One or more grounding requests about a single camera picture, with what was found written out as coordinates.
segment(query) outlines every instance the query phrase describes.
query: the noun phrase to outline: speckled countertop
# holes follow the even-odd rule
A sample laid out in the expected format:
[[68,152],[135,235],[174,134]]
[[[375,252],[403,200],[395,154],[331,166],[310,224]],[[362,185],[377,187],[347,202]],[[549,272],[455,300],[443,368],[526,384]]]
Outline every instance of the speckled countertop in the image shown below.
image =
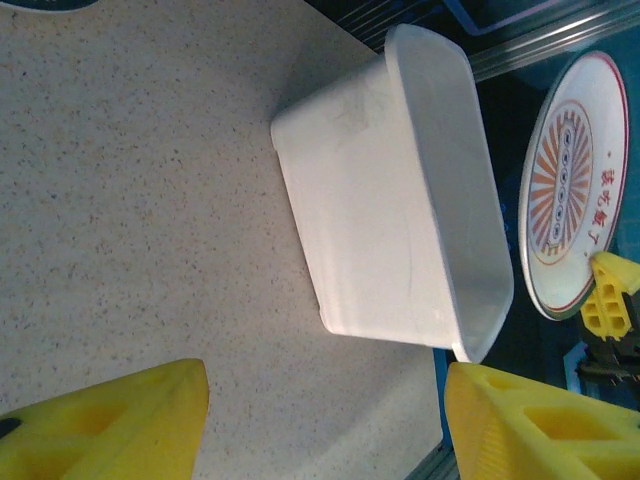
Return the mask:
[[320,321],[275,112],[373,54],[301,1],[0,9],[0,412],[205,360],[195,478],[403,478],[431,351]]

